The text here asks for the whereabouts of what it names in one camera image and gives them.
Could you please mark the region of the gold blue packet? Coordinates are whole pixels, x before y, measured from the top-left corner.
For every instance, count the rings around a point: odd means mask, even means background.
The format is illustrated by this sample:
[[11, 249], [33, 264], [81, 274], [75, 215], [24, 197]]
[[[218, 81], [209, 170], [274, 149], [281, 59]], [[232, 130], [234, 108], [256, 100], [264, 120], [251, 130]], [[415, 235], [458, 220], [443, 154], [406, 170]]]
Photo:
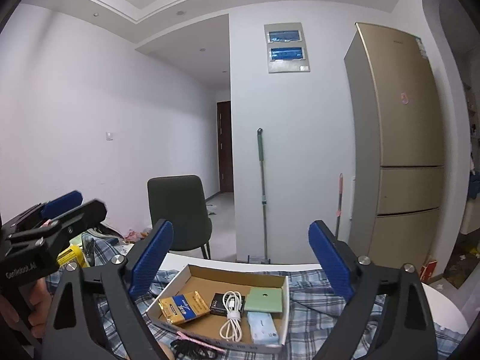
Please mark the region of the gold blue packet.
[[210, 314], [211, 309], [198, 291], [158, 300], [162, 316], [168, 323], [182, 325]]

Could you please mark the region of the small black box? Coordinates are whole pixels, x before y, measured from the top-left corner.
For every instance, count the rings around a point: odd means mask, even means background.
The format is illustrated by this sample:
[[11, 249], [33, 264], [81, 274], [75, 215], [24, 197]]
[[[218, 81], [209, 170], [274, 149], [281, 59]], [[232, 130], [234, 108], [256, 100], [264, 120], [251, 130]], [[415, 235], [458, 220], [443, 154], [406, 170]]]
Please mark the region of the small black box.
[[245, 304], [245, 297], [239, 292], [228, 291], [227, 293], [217, 292], [210, 304], [211, 314], [227, 317], [231, 311], [238, 311], [242, 316]]

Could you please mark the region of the green card sleeve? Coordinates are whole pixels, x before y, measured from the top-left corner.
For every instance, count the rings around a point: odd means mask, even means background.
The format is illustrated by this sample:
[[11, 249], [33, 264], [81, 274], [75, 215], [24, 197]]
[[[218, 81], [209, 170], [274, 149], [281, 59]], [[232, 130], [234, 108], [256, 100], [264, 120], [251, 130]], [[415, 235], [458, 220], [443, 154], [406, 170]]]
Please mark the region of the green card sleeve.
[[246, 296], [244, 311], [281, 313], [283, 311], [282, 289], [252, 287]]

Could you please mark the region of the gold refrigerator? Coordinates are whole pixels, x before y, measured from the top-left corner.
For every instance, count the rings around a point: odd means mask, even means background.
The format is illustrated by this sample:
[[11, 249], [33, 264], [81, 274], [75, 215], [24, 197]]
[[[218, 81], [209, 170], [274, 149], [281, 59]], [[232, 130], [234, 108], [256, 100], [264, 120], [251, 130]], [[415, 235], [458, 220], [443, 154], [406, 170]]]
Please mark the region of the gold refrigerator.
[[444, 186], [439, 95], [422, 40], [356, 23], [344, 57], [355, 129], [348, 244], [384, 267], [427, 260]]

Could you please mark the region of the dark brown door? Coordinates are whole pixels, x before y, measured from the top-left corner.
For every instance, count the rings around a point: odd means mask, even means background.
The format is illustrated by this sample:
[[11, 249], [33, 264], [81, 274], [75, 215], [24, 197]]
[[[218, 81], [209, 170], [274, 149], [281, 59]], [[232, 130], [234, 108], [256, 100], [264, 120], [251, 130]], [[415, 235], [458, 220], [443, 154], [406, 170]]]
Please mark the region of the dark brown door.
[[217, 103], [217, 144], [220, 191], [233, 192], [233, 147], [231, 102]]

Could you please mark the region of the open cardboard box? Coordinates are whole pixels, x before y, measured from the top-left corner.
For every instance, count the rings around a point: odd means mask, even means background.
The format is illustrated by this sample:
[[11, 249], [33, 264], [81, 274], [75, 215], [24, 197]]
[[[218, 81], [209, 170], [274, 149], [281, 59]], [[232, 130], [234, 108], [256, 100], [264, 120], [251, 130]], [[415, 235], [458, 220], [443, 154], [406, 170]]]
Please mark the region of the open cardboard box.
[[278, 354], [286, 346], [286, 275], [188, 264], [147, 308], [155, 326], [235, 354]]

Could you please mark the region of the blue plaid cloth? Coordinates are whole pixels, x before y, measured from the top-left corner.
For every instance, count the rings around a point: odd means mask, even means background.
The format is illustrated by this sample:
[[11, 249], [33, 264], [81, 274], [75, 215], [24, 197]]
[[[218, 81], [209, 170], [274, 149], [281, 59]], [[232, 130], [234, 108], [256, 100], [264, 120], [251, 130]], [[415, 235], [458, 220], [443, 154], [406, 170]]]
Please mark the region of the blue plaid cloth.
[[[86, 246], [87, 259], [95, 266], [103, 265], [117, 254], [117, 250], [108, 242], [95, 236], [82, 236], [83, 246]], [[51, 295], [59, 284], [63, 268], [47, 276], [46, 286]], [[178, 270], [158, 270], [150, 290], [136, 300], [137, 308], [142, 314], [152, 335], [161, 345], [170, 349], [171, 343], [179, 338], [176, 334], [155, 326], [146, 315], [146, 309], [161, 291], [173, 280]], [[338, 317], [346, 305], [342, 297], [334, 295], [322, 269], [287, 273], [274, 272], [273, 275], [286, 275], [289, 281], [289, 326], [286, 346], [278, 354], [229, 351], [220, 353], [217, 359], [312, 359], [333, 330]], [[375, 299], [370, 320], [365, 328], [359, 345], [352, 359], [366, 355], [374, 339], [377, 323], [383, 311], [385, 296]], [[120, 358], [128, 359], [128, 354], [116, 331], [107, 301], [104, 297], [97, 298], [97, 308], [103, 321], [110, 348]], [[465, 337], [465, 333], [451, 330], [434, 323], [438, 359], [446, 359]]]

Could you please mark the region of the pink black hair comb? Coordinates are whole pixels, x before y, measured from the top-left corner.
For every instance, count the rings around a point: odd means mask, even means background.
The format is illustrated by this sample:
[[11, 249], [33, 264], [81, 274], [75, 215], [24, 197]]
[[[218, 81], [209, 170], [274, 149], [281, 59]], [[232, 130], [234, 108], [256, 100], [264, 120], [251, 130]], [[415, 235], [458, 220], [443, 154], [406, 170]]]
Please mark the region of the pink black hair comb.
[[213, 360], [227, 353], [225, 349], [194, 339], [181, 331], [176, 333], [176, 339], [170, 343], [170, 348], [175, 359]]

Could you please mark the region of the light blue tissue pack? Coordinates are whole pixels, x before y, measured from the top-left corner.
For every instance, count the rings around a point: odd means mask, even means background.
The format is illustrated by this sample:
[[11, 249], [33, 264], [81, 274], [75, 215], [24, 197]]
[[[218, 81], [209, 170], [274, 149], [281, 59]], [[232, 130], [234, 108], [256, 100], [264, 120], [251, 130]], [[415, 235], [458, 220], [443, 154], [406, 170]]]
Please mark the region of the light blue tissue pack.
[[248, 311], [250, 337], [255, 345], [278, 345], [279, 336], [270, 313]]

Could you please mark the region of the yellow package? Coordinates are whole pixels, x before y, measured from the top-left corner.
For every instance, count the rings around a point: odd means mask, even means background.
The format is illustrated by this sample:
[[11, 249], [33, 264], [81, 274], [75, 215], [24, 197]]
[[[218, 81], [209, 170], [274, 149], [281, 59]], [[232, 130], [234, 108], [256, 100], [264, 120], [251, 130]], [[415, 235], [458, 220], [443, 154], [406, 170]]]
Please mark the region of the yellow package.
[[60, 267], [65, 266], [69, 263], [76, 263], [82, 268], [89, 267], [89, 264], [86, 260], [86, 257], [83, 254], [80, 246], [75, 244], [70, 244], [66, 250], [62, 251], [57, 257], [57, 263]]

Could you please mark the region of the grey electrical panel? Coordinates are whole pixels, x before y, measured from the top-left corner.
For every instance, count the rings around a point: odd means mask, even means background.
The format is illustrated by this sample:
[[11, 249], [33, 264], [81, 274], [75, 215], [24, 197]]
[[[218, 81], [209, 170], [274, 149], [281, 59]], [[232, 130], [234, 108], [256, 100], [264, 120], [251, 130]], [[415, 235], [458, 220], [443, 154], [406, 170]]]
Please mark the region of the grey electrical panel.
[[311, 71], [300, 22], [265, 24], [264, 34], [269, 73]]

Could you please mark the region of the dark grey chair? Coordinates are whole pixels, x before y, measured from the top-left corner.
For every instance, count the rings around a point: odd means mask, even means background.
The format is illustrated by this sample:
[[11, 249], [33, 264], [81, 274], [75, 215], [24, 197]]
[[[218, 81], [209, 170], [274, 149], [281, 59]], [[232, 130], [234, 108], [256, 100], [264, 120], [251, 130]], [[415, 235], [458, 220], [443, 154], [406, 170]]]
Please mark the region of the dark grey chair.
[[154, 177], [147, 181], [151, 222], [168, 220], [173, 226], [174, 252], [200, 249], [210, 259], [212, 221], [208, 216], [203, 184], [196, 175]]

